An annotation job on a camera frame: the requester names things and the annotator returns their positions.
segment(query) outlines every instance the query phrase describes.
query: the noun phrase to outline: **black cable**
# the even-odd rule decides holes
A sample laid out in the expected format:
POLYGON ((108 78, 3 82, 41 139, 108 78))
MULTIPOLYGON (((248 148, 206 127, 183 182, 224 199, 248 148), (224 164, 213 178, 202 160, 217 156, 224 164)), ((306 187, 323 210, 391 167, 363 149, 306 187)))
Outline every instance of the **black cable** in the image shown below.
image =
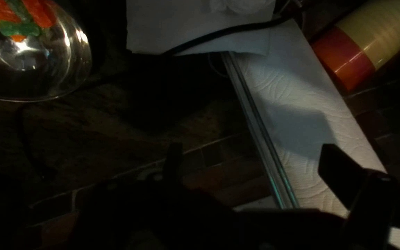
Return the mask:
POLYGON ((26 131, 26 120, 24 120, 24 114, 26 112, 33 107, 33 105, 23 105, 17 112, 16 112, 16 130, 19 134, 19 138, 22 141, 24 153, 27 160, 30 162, 30 164, 34 167, 35 174, 41 178, 41 180, 47 180, 47 181, 52 181, 56 178, 58 171, 51 169, 49 166, 44 164, 42 162, 40 162, 33 152, 33 142, 30 141, 30 137, 26 131))
POLYGON ((223 38, 223 37, 228 37, 228 35, 233 35, 233 34, 241 34, 241 32, 249 32, 249 31, 258 31, 258 30, 266 30, 266 28, 272 28, 272 27, 278 27, 278 26, 295 19, 297 16, 302 14, 303 12, 309 10, 312 6, 315 6, 315 2, 312 5, 301 7, 299 10, 294 12, 294 13, 290 13, 290 14, 287 14, 284 17, 281 16, 280 19, 269 21, 269 23, 247 24, 247 26, 238 26, 238 27, 231 27, 231 28, 226 28, 226 30, 222 30, 222 31, 216 31, 216 32, 208 34, 205 37, 197 38, 194 41, 190 41, 187 44, 183 44, 183 45, 180 45, 180 46, 172 49, 172 51, 167 51, 162 56, 163 57, 173 57, 173 56, 177 56, 177 55, 180 55, 180 53, 183 53, 185 51, 190 51, 190 49, 195 48, 195 46, 199 46, 202 44, 206 44, 206 42, 223 38))

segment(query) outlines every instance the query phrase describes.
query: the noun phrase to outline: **candy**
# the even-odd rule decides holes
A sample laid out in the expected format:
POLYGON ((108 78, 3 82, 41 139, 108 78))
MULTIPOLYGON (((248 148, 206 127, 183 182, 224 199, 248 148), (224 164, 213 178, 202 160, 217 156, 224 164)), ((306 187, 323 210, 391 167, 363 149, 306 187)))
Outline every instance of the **candy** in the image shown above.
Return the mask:
POLYGON ((41 37, 56 26, 49 0, 0 0, 0 32, 15 42, 41 37))
POLYGON ((23 0, 23 3, 41 28, 51 30, 56 26, 56 16, 51 10, 48 0, 23 0))

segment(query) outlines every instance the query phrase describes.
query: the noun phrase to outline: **white paper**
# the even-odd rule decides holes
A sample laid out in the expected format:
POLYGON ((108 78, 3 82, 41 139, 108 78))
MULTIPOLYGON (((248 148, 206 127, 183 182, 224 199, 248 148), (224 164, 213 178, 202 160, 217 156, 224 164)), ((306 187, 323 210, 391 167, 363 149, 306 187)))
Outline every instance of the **white paper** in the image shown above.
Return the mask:
MULTIPOLYGON (((301 206, 347 217, 319 176, 323 145, 338 145, 366 169, 385 169, 297 23, 272 30, 269 57, 241 55, 238 63, 301 206)), ((400 248, 400 231, 392 244, 400 248)))
MULTIPOLYGON (((251 16, 212 12, 210 0, 128 0, 128 49, 142 55, 162 55, 176 46, 224 28, 266 23, 273 19, 274 3, 251 16)), ((267 55, 267 31, 234 34, 197 46, 184 55, 240 52, 267 55)))

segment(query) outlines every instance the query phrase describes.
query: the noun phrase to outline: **red lid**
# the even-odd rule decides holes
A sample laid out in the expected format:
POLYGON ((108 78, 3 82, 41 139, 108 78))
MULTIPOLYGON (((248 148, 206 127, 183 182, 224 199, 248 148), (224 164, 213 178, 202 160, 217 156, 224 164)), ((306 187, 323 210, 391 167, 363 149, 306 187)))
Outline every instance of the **red lid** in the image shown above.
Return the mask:
POLYGON ((313 49, 344 91, 356 89, 376 74, 376 67, 367 55, 338 28, 333 28, 313 44, 313 49))

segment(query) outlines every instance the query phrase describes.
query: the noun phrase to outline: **dark countertop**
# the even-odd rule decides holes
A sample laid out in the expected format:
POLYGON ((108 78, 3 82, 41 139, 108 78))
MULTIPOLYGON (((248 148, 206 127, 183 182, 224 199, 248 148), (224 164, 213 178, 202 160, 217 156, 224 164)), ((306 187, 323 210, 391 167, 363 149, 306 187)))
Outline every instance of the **dark countertop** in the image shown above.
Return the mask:
POLYGON ((59 173, 47 184, 22 144, 22 107, 0 103, 0 173, 34 185, 34 198, 160 162, 173 142, 192 151, 247 131, 231 84, 215 74, 208 57, 169 60, 165 70, 24 107, 20 117, 35 160, 59 173))

